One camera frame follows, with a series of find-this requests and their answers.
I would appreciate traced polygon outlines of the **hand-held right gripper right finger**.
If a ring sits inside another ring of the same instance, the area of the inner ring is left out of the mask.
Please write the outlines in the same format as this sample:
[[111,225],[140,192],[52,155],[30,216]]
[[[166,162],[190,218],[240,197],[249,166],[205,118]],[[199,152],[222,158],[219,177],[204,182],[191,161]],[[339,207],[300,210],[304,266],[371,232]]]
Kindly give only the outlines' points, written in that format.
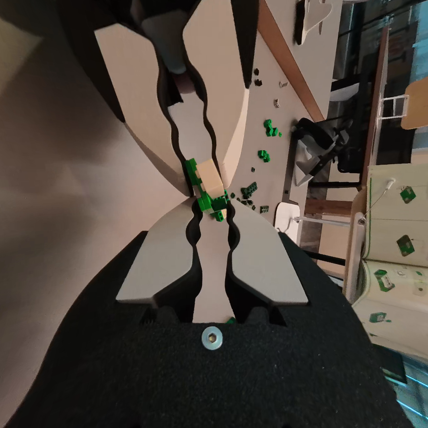
[[228,204],[228,272],[267,304],[306,305],[308,297],[278,231],[236,200]]

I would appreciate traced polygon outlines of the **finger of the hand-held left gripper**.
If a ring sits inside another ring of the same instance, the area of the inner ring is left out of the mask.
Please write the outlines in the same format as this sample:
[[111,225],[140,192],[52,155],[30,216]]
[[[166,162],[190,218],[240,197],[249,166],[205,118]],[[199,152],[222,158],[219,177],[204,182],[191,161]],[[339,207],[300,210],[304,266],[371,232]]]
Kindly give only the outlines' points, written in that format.
[[159,173],[192,196],[178,128],[167,106],[167,70],[152,41],[119,23],[94,35],[127,130]]
[[215,136],[213,158],[228,189],[241,156],[249,102],[231,1],[200,1],[185,25],[183,41],[202,80],[205,115]]

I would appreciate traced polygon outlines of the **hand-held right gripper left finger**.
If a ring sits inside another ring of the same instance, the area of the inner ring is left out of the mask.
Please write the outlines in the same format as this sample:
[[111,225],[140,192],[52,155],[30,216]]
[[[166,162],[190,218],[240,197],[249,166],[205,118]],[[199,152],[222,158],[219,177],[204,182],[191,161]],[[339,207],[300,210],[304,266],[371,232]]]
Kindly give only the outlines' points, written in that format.
[[148,230],[116,296],[117,302],[161,304],[167,288],[190,271],[193,247],[186,230],[195,218],[195,202],[195,197],[186,199]]

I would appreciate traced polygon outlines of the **scattered bright green lego pieces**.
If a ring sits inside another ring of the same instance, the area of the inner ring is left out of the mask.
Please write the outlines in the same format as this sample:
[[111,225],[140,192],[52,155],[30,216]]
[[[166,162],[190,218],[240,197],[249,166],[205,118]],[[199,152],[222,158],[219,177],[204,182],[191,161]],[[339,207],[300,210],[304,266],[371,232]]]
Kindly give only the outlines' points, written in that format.
[[[278,127],[273,126],[271,119],[266,119],[263,122],[263,126],[265,128],[265,134],[267,137],[282,137],[282,132],[278,129]],[[258,150],[257,156],[264,163],[270,162],[270,154],[264,149]]]

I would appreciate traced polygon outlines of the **scattered dark green lego pieces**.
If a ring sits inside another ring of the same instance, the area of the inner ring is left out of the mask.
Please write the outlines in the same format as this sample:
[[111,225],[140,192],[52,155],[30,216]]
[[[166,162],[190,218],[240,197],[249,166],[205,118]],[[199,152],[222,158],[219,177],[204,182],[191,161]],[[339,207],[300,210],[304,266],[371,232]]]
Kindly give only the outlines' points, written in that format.
[[262,136],[265,135],[264,122],[258,114],[258,102],[255,99],[255,90],[262,86],[259,78],[259,69],[254,68],[250,86],[247,121],[238,168],[234,175],[231,187],[228,190],[230,200],[250,200],[257,190],[257,174],[261,165],[265,163],[265,150],[262,148]]

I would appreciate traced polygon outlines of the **open lego instruction booklet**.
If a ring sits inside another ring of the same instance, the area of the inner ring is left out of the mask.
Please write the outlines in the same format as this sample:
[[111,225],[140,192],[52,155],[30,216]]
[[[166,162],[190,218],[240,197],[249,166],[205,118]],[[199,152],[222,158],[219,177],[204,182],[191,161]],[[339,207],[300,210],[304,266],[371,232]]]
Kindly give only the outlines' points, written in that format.
[[428,166],[368,170],[365,250],[352,304],[372,342],[428,357]]

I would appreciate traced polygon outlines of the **person's left hand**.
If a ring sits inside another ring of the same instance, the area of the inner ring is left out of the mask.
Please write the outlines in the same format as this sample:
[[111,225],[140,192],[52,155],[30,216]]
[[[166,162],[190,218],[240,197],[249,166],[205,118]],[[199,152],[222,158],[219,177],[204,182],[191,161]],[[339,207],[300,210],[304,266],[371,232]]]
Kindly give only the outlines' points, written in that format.
[[200,89],[195,85],[188,71],[179,74],[171,72],[171,76],[180,95],[195,93],[202,100]]

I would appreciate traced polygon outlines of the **book stand with white base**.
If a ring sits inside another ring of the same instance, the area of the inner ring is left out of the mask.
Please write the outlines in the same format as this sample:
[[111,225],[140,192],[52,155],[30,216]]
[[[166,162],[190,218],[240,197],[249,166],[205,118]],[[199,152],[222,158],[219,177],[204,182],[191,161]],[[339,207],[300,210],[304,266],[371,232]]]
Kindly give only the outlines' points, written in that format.
[[366,188],[358,192],[353,201],[333,201],[307,199],[305,208],[313,208],[315,215],[330,217],[347,217],[347,221],[335,219],[310,218],[300,214],[296,202],[281,202],[276,207],[274,227],[278,232],[285,233],[297,243],[298,228],[303,222],[342,227],[348,231],[346,257],[338,258],[330,255],[307,251],[315,260],[341,265],[345,267],[343,279],[343,294],[349,303],[354,304],[357,297],[358,275],[365,244],[367,219],[365,211]]

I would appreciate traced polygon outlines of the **spare hand-held gripper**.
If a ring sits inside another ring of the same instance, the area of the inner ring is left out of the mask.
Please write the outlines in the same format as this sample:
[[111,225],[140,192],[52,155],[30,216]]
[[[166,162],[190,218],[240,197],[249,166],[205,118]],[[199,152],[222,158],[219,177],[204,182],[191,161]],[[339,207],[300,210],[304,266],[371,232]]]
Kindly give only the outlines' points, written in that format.
[[305,161],[297,160],[296,165],[305,174],[297,187],[312,180],[330,161],[348,146],[353,120],[345,121],[339,128],[326,131],[318,122],[308,118],[300,119],[292,132],[292,138],[303,143],[310,155]]

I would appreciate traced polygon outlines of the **tan rounded board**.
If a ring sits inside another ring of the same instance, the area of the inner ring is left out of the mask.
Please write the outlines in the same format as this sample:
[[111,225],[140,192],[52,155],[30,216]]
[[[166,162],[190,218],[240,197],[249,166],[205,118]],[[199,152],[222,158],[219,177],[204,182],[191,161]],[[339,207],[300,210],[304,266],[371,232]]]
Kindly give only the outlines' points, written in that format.
[[412,130],[428,125],[428,77],[410,83],[407,96],[407,114],[401,119],[401,128]]

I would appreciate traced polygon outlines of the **white frame stand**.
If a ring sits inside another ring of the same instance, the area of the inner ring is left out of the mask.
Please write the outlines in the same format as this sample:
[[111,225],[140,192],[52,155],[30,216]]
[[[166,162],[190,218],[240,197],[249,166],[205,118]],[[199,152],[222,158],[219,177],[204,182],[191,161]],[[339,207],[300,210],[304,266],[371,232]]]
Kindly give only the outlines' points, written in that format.
[[409,95],[382,98],[379,101],[377,118],[379,120],[402,119],[407,116]]

